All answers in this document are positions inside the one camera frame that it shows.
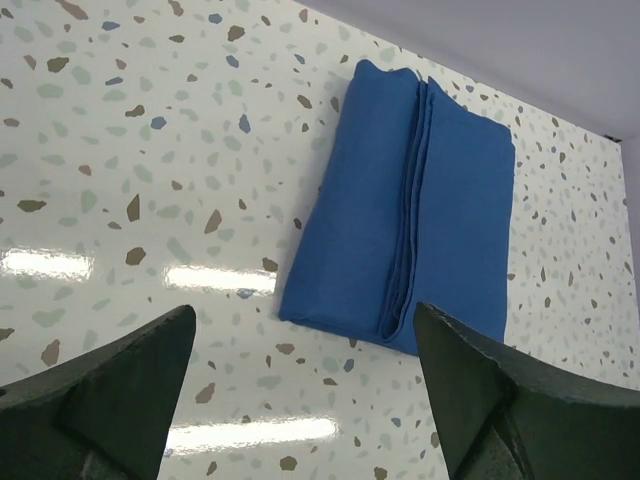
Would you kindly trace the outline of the blue surgical drape cloth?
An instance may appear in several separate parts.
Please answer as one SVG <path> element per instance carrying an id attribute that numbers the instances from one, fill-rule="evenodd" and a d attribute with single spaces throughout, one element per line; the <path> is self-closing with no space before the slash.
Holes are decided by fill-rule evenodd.
<path id="1" fill-rule="evenodd" d="M 280 318 L 413 355 L 431 303 L 502 340 L 514 173 L 506 126 L 360 61 Z"/>

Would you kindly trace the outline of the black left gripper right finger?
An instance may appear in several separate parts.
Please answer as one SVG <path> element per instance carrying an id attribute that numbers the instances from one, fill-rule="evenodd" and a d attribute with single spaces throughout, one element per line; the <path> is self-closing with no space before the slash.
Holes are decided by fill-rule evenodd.
<path id="1" fill-rule="evenodd" d="M 547 364 L 431 304 L 414 327 L 450 478 L 638 478 L 638 391 Z"/>

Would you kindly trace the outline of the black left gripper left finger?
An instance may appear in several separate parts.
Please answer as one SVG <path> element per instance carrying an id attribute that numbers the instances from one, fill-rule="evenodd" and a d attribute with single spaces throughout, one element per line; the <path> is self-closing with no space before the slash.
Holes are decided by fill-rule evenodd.
<path id="1" fill-rule="evenodd" d="M 182 305 L 2 386 L 2 478 L 156 478 L 195 333 L 195 310 Z"/>

